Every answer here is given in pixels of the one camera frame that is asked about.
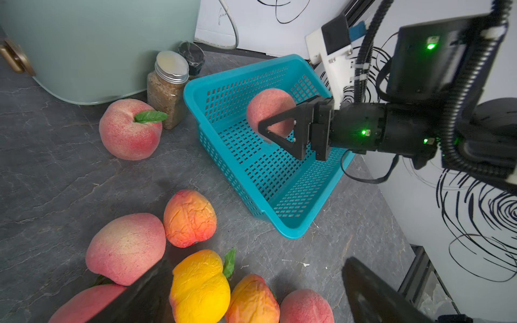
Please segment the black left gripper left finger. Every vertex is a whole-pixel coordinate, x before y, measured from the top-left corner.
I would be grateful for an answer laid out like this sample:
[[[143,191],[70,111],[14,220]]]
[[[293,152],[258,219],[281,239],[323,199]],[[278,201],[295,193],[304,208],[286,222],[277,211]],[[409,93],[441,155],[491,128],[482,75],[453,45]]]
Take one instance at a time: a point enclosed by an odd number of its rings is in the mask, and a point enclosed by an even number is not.
[[[162,259],[90,322],[174,322],[169,302],[172,267]]]

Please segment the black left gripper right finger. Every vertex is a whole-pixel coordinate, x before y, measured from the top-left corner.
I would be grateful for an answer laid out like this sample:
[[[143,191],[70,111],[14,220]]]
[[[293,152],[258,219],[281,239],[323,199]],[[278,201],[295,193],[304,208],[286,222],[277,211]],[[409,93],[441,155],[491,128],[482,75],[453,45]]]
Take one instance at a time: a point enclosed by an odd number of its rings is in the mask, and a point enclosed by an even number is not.
[[[431,322],[359,259],[345,261],[342,277],[355,322]]]

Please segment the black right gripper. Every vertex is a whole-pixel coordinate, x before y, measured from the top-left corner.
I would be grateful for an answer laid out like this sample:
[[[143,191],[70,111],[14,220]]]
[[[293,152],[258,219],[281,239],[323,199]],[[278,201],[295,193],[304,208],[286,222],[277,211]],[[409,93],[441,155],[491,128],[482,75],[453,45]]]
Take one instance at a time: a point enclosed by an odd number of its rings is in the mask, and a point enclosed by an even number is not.
[[[258,123],[258,133],[298,160],[307,147],[326,161],[332,148],[377,150],[386,125],[384,104],[349,104],[334,109],[331,98],[315,96]]]

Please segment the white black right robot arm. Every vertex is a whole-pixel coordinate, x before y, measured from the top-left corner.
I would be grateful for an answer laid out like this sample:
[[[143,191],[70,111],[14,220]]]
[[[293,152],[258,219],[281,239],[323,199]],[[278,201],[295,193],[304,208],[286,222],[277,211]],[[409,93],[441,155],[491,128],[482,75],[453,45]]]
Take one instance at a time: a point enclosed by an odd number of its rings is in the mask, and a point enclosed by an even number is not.
[[[302,160],[306,149],[327,160],[332,148],[345,153],[393,154],[393,165],[409,158],[423,168],[437,153],[445,169],[508,192],[516,192],[516,135],[493,129],[473,115],[501,43],[508,31],[511,1],[493,1],[489,13],[456,17],[399,30],[394,55],[378,72],[377,103],[364,101],[374,39],[392,3],[378,6],[347,78],[334,64],[351,44],[340,15],[310,41],[323,42],[320,60],[331,97],[314,96],[264,118],[256,132]]]

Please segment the teal plastic basket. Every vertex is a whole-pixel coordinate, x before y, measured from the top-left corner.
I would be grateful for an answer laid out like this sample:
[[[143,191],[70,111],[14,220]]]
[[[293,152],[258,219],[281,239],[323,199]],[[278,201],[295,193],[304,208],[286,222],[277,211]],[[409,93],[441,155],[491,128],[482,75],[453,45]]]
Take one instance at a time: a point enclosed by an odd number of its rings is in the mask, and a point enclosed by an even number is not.
[[[354,155],[334,148],[327,161],[318,161],[308,150],[298,160],[266,143],[250,128],[246,110],[269,88],[296,102],[330,94],[303,58],[288,55],[195,79],[183,98],[198,122],[201,144],[252,215],[295,240],[307,232]]]

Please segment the yellow peach upper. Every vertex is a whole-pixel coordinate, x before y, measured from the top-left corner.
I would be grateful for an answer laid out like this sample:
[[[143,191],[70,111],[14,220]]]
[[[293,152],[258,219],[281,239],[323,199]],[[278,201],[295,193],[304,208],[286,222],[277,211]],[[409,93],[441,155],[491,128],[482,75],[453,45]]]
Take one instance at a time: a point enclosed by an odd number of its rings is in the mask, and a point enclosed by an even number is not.
[[[169,301],[175,322],[219,322],[230,305],[236,250],[191,254],[173,269]]]

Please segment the yellow peach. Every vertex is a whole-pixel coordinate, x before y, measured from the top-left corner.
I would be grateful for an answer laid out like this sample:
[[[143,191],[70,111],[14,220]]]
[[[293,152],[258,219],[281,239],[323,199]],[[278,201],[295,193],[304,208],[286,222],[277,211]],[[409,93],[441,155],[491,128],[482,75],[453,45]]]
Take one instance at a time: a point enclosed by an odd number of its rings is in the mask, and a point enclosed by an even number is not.
[[[120,285],[98,285],[86,289],[62,305],[49,322],[87,322],[107,307],[127,288]]]
[[[219,322],[230,305],[236,250],[191,254],[173,269],[169,301],[175,322]]]

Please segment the yellow peach lower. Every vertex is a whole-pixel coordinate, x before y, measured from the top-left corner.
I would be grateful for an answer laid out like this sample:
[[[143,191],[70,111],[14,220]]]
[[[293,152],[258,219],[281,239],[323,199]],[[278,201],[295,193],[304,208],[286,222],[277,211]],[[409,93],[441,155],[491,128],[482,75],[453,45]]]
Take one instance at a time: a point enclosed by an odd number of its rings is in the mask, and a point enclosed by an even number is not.
[[[120,285],[98,285],[86,289],[62,305],[49,322],[87,322],[107,307],[127,288]]]

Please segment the pink peach centre pile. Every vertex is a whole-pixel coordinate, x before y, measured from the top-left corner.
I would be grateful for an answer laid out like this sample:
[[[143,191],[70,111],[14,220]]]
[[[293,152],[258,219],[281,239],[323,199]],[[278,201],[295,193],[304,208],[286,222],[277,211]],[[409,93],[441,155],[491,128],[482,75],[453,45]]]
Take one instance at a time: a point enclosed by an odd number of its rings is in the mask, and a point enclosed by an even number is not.
[[[335,322],[326,299],[312,289],[288,294],[280,305],[280,322]]]

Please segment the orange wrinkled peach upper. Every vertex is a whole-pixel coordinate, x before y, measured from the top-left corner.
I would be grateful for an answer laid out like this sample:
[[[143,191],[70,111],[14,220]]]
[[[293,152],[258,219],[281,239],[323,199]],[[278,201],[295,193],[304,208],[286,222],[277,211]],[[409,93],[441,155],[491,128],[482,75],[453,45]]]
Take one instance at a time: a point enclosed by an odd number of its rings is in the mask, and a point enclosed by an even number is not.
[[[211,203],[192,190],[179,191],[169,200],[163,223],[167,240],[178,248],[204,242],[217,230],[217,217]]]

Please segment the orange wrinkled peach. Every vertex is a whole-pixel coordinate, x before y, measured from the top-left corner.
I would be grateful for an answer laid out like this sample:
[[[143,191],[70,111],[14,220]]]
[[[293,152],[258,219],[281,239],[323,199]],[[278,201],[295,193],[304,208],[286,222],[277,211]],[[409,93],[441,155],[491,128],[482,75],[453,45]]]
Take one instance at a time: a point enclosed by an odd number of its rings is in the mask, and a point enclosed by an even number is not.
[[[226,322],[278,323],[280,306],[264,278],[249,274],[231,292],[224,318]]]
[[[178,248],[204,242],[217,230],[217,217],[211,203],[192,190],[179,191],[169,200],[163,223],[167,240]]]

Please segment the orange wrinkled peach lower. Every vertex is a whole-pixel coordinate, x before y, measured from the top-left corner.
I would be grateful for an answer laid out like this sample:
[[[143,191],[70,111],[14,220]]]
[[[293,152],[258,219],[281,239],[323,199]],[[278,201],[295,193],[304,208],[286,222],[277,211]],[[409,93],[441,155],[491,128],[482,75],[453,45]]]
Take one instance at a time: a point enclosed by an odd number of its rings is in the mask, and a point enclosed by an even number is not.
[[[231,292],[224,318],[226,322],[278,323],[280,306],[264,278],[249,274]]]

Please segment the small dark jar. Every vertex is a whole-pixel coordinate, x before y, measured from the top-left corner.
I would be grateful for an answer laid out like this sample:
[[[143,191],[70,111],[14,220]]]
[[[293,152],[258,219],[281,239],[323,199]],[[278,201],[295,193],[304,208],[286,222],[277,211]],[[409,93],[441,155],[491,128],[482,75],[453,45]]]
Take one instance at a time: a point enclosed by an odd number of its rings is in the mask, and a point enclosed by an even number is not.
[[[184,41],[180,43],[178,51],[188,63],[189,75],[192,78],[199,76],[205,64],[205,54],[202,48],[195,43]]]

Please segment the glass spice jar silver lid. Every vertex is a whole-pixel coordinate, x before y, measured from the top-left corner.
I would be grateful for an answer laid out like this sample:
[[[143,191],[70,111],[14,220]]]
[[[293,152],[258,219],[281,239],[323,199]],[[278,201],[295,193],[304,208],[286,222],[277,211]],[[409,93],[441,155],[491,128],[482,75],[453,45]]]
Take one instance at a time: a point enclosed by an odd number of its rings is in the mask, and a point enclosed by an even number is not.
[[[165,129],[175,128],[187,115],[181,102],[188,77],[189,65],[183,56],[174,51],[157,54],[154,71],[147,77],[147,101],[152,108],[168,115],[162,121]]]

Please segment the mint green toaster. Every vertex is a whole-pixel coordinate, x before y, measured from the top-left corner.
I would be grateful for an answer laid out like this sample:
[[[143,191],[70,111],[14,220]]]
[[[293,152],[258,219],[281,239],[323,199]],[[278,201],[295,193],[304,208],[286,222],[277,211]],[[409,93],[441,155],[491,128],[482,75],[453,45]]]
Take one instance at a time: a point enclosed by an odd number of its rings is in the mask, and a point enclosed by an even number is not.
[[[33,79],[94,105],[144,91],[160,51],[194,39],[198,1],[2,1],[1,27]]]

